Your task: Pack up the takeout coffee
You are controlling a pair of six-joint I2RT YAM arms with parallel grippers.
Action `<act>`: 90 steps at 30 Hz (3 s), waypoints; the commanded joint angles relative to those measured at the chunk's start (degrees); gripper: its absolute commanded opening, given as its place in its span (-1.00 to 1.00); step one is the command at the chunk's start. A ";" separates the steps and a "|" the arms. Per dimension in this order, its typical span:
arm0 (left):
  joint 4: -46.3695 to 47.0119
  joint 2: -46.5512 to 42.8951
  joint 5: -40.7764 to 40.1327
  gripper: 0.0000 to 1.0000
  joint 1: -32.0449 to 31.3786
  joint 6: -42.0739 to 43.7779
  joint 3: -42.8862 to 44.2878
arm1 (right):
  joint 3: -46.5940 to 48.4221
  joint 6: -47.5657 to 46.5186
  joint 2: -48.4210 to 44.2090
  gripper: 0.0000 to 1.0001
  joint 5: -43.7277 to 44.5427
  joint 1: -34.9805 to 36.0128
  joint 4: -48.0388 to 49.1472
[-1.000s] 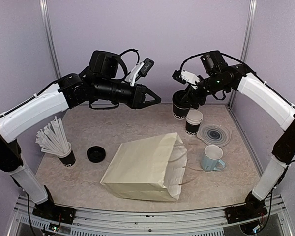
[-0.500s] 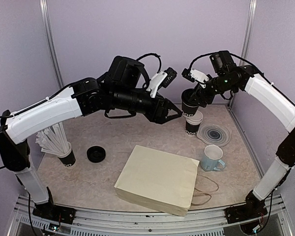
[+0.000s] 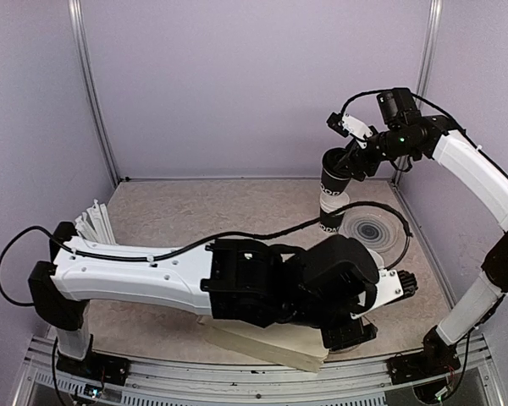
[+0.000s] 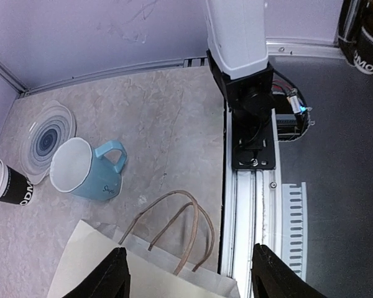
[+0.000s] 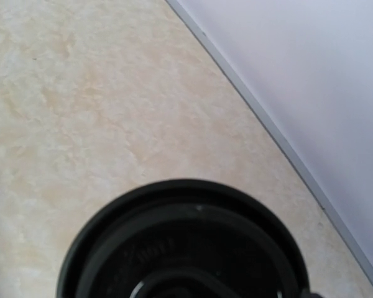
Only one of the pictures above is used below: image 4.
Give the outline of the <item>stack of paper cups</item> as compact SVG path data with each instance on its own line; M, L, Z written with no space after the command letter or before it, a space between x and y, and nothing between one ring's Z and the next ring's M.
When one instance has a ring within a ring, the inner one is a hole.
M34 194L34 185L16 170L0 160L0 202L28 205Z

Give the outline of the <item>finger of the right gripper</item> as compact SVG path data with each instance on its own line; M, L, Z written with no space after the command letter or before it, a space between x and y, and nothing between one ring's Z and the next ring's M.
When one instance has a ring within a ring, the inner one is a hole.
M349 65L353 66L357 36L361 30L362 12L366 2L362 0L344 0L338 20L338 46Z

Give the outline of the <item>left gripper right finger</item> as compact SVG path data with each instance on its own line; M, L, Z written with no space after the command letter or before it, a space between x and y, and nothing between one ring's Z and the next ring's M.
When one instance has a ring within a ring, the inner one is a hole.
M254 245L251 280L254 297L325 298L299 278L269 247Z

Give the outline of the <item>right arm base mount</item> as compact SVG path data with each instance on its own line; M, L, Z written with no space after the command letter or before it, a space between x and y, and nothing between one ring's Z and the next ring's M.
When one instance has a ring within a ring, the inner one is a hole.
M246 111L232 111L232 168L272 170L276 166L273 112L261 119Z

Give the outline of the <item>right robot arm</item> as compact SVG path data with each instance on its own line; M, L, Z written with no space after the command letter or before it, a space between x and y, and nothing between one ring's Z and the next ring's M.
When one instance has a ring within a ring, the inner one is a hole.
M229 108L262 120L275 107L267 39L351 42L362 1L205 1L208 61Z

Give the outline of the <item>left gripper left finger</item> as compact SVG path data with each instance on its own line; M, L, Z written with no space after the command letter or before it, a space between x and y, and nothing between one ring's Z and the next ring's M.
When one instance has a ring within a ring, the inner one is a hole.
M130 287L126 249L115 248L64 297L130 297Z

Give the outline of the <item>beige paper bag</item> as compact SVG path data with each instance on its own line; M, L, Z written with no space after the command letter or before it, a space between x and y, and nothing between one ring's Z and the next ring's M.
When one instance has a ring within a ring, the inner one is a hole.
M126 228L80 220L63 251L48 297L64 297L79 286L115 248L126 250L131 297L239 297L237 282L206 268L219 244L216 222L202 198L170 191L144 207L155 236L144 240Z

